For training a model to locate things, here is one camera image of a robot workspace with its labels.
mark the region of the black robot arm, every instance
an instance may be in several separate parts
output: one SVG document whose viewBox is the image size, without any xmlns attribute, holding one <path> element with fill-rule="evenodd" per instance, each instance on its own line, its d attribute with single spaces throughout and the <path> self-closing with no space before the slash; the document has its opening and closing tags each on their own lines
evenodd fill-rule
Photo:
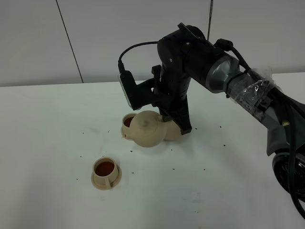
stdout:
<svg viewBox="0 0 305 229">
<path fill-rule="evenodd" d="M 131 48 L 120 56 L 120 82 L 129 105 L 133 110 L 157 106 L 163 120 L 175 121 L 184 135 L 192 130 L 186 95 L 191 78 L 212 93 L 225 92 L 268 129 L 267 154 L 275 153 L 275 176 L 305 219 L 299 202 L 305 200 L 305 105 L 284 95 L 271 77 L 253 71 L 232 42 L 219 39 L 212 45 L 198 28 L 178 27 L 158 42 L 131 47 L 158 44 L 162 65 L 152 68 L 152 79 L 137 85 L 122 63 Z"/>
</svg>

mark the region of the beige cup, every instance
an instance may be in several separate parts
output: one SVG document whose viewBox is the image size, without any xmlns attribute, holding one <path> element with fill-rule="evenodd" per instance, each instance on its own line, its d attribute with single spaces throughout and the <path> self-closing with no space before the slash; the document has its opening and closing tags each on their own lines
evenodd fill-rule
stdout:
<svg viewBox="0 0 305 229">
<path fill-rule="evenodd" d="M 134 118 L 135 116 L 136 116 L 136 113 L 130 113 L 130 114 L 125 115 L 124 118 L 122 119 L 122 128 L 121 128 L 122 137 L 126 138 L 127 140 L 130 140 L 130 141 L 132 141 L 131 133 L 130 133 L 130 126 L 127 126 L 125 122 L 127 121 L 127 119 Z"/>
<path fill-rule="evenodd" d="M 106 176 L 99 176 L 96 174 L 97 167 L 103 162 L 110 162 L 114 164 L 112 172 Z M 121 169 L 117 166 L 115 161 L 110 157 L 102 157 L 98 159 L 93 165 L 93 171 L 91 175 L 92 184 L 100 190 L 108 190 L 115 187 L 121 180 L 122 172 Z"/>
</svg>

